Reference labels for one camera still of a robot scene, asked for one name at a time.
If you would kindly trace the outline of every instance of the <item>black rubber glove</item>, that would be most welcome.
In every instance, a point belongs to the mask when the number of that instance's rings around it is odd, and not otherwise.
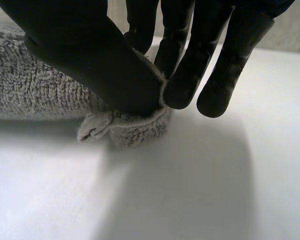
[[[160,84],[107,17],[107,0],[0,0],[0,6],[25,31],[36,57],[113,108],[146,116],[158,107]]]
[[[227,109],[253,48],[294,0],[161,0],[164,35],[155,64],[169,78],[164,100],[174,109],[192,101],[228,20],[218,62],[197,101],[198,110],[216,118]],[[126,0],[128,42],[145,53],[154,34],[158,0]],[[189,46],[182,58],[193,13]]]

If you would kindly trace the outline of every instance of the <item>white table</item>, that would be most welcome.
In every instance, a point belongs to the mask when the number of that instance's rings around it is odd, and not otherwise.
[[[256,49],[225,115],[138,149],[78,125],[0,121],[0,240],[300,240],[300,54]]]

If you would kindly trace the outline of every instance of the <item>folded towel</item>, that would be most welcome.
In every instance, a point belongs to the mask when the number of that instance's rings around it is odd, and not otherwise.
[[[166,133],[172,112],[162,97],[166,80],[142,54],[136,52],[161,83],[159,109],[149,117],[111,109],[88,88],[31,55],[22,30],[9,26],[0,30],[0,119],[51,121],[86,116],[78,130],[80,143],[109,133],[118,147],[137,147]]]

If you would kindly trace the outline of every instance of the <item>gray wall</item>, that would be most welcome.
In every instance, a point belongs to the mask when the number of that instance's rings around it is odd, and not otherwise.
[[[121,31],[126,32],[129,28],[126,20],[126,1],[108,0],[108,2],[108,16],[115,22]],[[7,18],[1,10],[0,17]],[[160,7],[158,7],[155,29],[156,36],[162,36],[163,34],[162,18]],[[296,0],[286,13],[276,18],[274,27],[260,42],[258,47],[300,53],[300,0]]]

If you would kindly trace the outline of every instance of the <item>black glove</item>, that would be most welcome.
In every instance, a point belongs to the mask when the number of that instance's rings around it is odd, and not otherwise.
[[[211,118],[221,116],[228,107],[252,50],[273,26],[273,18],[282,14],[293,2],[161,0],[164,34],[154,63],[170,78],[164,92],[166,104],[174,109],[183,109],[190,104],[230,19],[217,64],[197,101],[197,108],[203,115]],[[130,28],[124,36],[134,48],[145,53],[154,34],[158,0],[126,0],[126,4]],[[193,7],[189,46],[177,68]]]
[[[158,108],[160,84],[107,17],[107,0],[0,0],[0,6],[25,31],[30,52],[113,108],[142,116]]]

